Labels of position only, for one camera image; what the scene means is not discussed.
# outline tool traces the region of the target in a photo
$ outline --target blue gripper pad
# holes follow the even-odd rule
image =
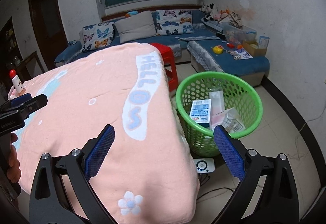
[[[99,135],[94,148],[85,160],[84,174],[87,181],[97,175],[106,155],[115,140],[115,129],[108,125]]]
[[[32,99],[32,96],[30,94],[23,94],[22,96],[12,99],[10,103],[10,107],[18,106],[24,102],[27,102],[30,99]]]
[[[242,181],[246,174],[245,162],[226,133],[227,132],[219,126],[215,127],[214,141],[232,175],[238,177],[239,180]]]

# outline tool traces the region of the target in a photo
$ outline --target plastic storage box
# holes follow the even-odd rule
[[[236,28],[228,23],[222,23],[223,34],[226,40],[235,44],[242,44],[243,41],[253,43],[255,42],[257,32],[247,26],[242,26],[242,29]]]

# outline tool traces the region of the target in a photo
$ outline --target green plastic basket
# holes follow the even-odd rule
[[[238,139],[253,132],[259,125],[263,106],[257,92],[242,79],[222,72],[206,71],[186,78],[178,87],[176,103],[184,119],[185,137],[190,149],[201,157],[219,154],[213,138],[213,131],[195,123],[190,117],[192,101],[208,99],[208,93],[221,87],[225,109],[234,107],[240,114],[246,129],[230,134]]]

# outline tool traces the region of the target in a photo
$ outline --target white box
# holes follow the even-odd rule
[[[203,127],[209,127],[211,118],[211,99],[192,102],[190,118]]]

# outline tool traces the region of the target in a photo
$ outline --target person's hand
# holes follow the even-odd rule
[[[14,143],[18,140],[16,134],[11,133],[11,143]],[[14,145],[10,145],[11,151],[8,158],[9,169],[7,170],[7,177],[11,182],[17,183],[22,175],[21,170],[19,169],[19,161],[17,159],[17,152]]]

